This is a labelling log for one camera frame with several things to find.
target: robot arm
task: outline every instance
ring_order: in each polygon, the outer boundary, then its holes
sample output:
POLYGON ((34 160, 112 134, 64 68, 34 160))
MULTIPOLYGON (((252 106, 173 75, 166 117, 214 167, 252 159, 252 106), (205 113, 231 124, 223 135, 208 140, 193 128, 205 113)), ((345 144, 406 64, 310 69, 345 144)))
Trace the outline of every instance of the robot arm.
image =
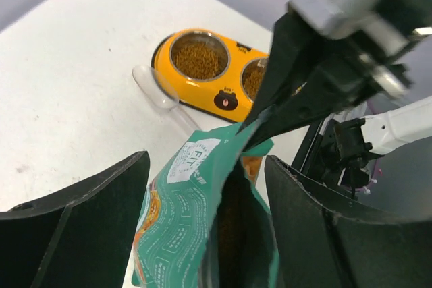
POLYGON ((370 152, 385 155, 402 145, 432 136, 432 96, 399 109, 365 117, 361 127, 370 152))

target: dry dog food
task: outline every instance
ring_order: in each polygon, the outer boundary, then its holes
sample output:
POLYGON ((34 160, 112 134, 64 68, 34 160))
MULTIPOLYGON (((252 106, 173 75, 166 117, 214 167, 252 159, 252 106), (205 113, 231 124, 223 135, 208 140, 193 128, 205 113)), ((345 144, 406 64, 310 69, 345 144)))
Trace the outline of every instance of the dry dog food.
POLYGON ((215 51, 203 42, 185 45, 175 56, 175 66, 190 78, 211 79, 220 73, 215 51))
POLYGON ((264 69, 250 64, 243 73, 243 88, 248 94, 249 98, 255 100, 258 94, 259 86, 264 78, 264 69))

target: stainless steel bowl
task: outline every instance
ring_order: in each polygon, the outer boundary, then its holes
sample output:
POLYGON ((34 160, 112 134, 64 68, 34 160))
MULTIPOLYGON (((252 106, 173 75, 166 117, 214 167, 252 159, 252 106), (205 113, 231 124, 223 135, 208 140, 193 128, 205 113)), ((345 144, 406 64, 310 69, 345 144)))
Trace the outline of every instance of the stainless steel bowl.
POLYGON ((188 32, 186 34, 179 36, 177 39, 175 39, 172 42, 171 48, 169 49, 169 60, 171 61, 171 64, 175 67, 177 72, 182 76, 188 78, 189 80, 194 80, 194 81, 211 81, 221 77, 230 66, 231 58, 229 55, 230 53, 228 52, 227 47, 221 40, 219 40, 219 38, 217 38, 215 35, 209 32, 204 32, 200 30, 188 32), (178 52, 184 46, 193 43, 205 43, 210 49, 212 49, 217 54, 218 61, 219 61, 219 71, 217 72, 217 75, 214 78, 208 78, 208 79, 191 78, 177 68, 175 58, 178 52))
POLYGON ((252 61, 249 61, 249 63, 244 66, 242 73, 240 74, 240 84, 242 85, 242 90, 245 93, 245 95, 249 98, 249 100, 252 102, 253 102, 252 98, 249 96, 249 93, 244 87, 244 82, 246 81, 247 77, 252 73, 252 71, 254 71, 255 69, 261 70, 262 73, 264 74, 266 66, 267 66, 266 57, 253 59, 252 61))

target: clear plastic scoop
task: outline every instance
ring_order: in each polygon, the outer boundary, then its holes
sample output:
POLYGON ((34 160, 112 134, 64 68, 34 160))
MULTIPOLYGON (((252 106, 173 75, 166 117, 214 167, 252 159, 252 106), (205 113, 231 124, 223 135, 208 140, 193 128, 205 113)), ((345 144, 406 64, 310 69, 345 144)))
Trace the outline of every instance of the clear plastic scoop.
POLYGON ((178 93, 163 74, 151 67, 137 65, 132 70, 132 75, 147 101, 158 114, 169 115, 188 136, 195 130, 201 130, 191 116, 181 108, 178 93))

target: white table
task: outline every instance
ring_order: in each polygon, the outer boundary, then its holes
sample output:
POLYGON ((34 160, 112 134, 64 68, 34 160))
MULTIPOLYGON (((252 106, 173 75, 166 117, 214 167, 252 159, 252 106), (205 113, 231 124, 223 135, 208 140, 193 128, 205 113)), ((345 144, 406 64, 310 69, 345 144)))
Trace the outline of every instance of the white table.
MULTIPOLYGON (((203 27, 262 51, 271 33, 216 0, 46 0, 0 34, 0 210, 149 151, 152 178, 185 137, 148 106, 132 68, 203 27)), ((193 109, 203 129, 226 125, 193 109)), ((290 163, 306 128, 275 139, 290 163)), ((258 187, 265 199, 261 175, 258 187)), ((131 287, 131 268, 124 287, 131 287)))

